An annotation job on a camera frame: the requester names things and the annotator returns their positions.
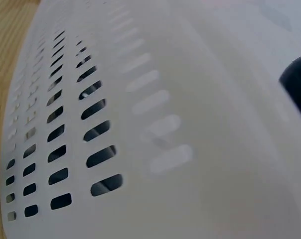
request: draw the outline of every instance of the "laundry basket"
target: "laundry basket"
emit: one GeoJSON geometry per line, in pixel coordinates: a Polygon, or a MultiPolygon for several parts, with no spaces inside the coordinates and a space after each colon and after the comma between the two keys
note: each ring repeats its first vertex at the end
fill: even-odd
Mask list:
{"type": "Polygon", "coordinates": [[[3,123],[8,239],[301,239],[301,116],[202,2],[41,2],[3,123]]]}

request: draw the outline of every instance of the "wooden table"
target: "wooden table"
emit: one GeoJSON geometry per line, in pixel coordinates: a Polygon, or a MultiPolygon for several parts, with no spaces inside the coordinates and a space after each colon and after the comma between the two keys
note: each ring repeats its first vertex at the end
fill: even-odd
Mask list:
{"type": "MultiPolygon", "coordinates": [[[[0,0],[0,142],[8,88],[26,31],[40,0],[0,0]]],[[[0,214],[0,239],[5,238],[0,214]]]]}

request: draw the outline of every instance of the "oval slot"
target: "oval slot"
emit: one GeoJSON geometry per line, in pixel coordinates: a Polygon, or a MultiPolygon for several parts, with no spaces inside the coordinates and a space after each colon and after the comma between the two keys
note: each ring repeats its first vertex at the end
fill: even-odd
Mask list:
{"type": "Polygon", "coordinates": [[[39,212],[37,205],[28,206],[24,209],[24,215],[26,218],[32,217],[39,212]]]}
{"type": "Polygon", "coordinates": [[[55,173],[53,173],[49,177],[49,185],[53,185],[55,183],[61,182],[69,176],[68,169],[63,168],[55,173]]]}
{"type": "Polygon", "coordinates": [[[91,194],[93,197],[97,197],[120,188],[122,184],[123,177],[121,174],[117,174],[100,182],[94,183],[91,187],[91,194]]]}
{"type": "Polygon", "coordinates": [[[71,194],[67,193],[61,196],[58,196],[56,198],[53,198],[51,200],[51,209],[56,210],[59,208],[64,208],[66,206],[69,206],[72,203],[72,197],[71,194]]]}
{"type": "Polygon", "coordinates": [[[92,154],[86,160],[86,166],[88,168],[94,167],[116,155],[115,146],[109,146],[107,148],[98,151],[97,153],[92,154]]]}
{"type": "Polygon", "coordinates": [[[30,173],[33,173],[35,171],[35,163],[27,166],[23,171],[23,177],[26,175],[29,175],[30,173]]]}
{"type": "Polygon", "coordinates": [[[98,101],[97,103],[93,104],[92,106],[88,107],[86,110],[83,111],[83,113],[81,115],[81,119],[82,120],[87,119],[88,117],[92,116],[96,112],[100,111],[105,106],[106,106],[105,99],[98,101]]]}
{"type": "Polygon", "coordinates": [[[14,166],[14,164],[15,164],[15,159],[11,159],[9,161],[9,163],[7,164],[6,169],[8,170],[9,168],[12,168],[14,166]]]}
{"type": "Polygon", "coordinates": [[[96,137],[100,136],[101,134],[105,133],[106,131],[108,131],[110,129],[110,125],[111,125],[110,121],[107,120],[107,121],[99,124],[98,126],[90,129],[84,135],[84,137],[83,137],[84,141],[86,141],[86,142],[91,141],[91,140],[95,139],[96,137]]]}
{"type": "Polygon", "coordinates": [[[52,114],[47,118],[46,123],[51,123],[53,120],[58,118],[63,113],[63,106],[57,108],[52,114]]]}
{"type": "Polygon", "coordinates": [[[52,96],[48,101],[46,106],[49,106],[50,104],[52,104],[54,101],[56,101],[60,96],[62,95],[62,90],[60,90],[59,92],[57,92],[54,96],[52,96]]]}
{"type": "Polygon", "coordinates": [[[26,158],[28,156],[30,156],[31,154],[33,154],[36,150],[36,145],[32,145],[31,147],[29,147],[28,149],[26,149],[26,151],[23,154],[23,158],[26,158]]]}
{"type": "Polygon", "coordinates": [[[56,150],[54,150],[53,152],[51,152],[47,158],[47,162],[50,163],[58,159],[59,157],[63,156],[64,154],[66,154],[66,145],[63,145],[57,148],[56,150]]]}
{"type": "Polygon", "coordinates": [[[28,186],[26,186],[23,190],[23,196],[27,196],[31,193],[34,193],[36,191],[36,184],[35,183],[32,183],[28,186]]]}
{"type": "Polygon", "coordinates": [[[52,131],[49,136],[47,137],[47,141],[51,142],[52,140],[56,139],[58,136],[60,136],[62,133],[64,133],[64,124],[52,131]]]}
{"type": "Polygon", "coordinates": [[[82,100],[86,97],[88,97],[90,94],[94,93],[97,89],[99,89],[102,86],[101,81],[97,81],[88,88],[86,88],[84,91],[81,92],[79,96],[79,100],[82,100]]]}

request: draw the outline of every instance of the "white plastic surface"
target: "white plastic surface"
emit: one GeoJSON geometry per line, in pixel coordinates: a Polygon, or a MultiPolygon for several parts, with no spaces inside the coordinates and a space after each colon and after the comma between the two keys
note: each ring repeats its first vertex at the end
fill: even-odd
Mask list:
{"type": "Polygon", "coordinates": [[[277,83],[299,56],[301,0],[43,0],[3,124],[7,238],[301,239],[301,116],[277,83]]]}

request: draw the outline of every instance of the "wood grain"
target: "wood grain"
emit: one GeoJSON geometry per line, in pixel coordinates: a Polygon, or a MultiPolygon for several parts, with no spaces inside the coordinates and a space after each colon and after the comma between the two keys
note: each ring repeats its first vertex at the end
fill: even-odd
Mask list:
{"type": "MultiPolygon", "coordinates": [[[[39,0],[0,0],[0,142],[8,88],[39,0]]],[[[5,238],[0,214],[0,239],[5,238]]]]}

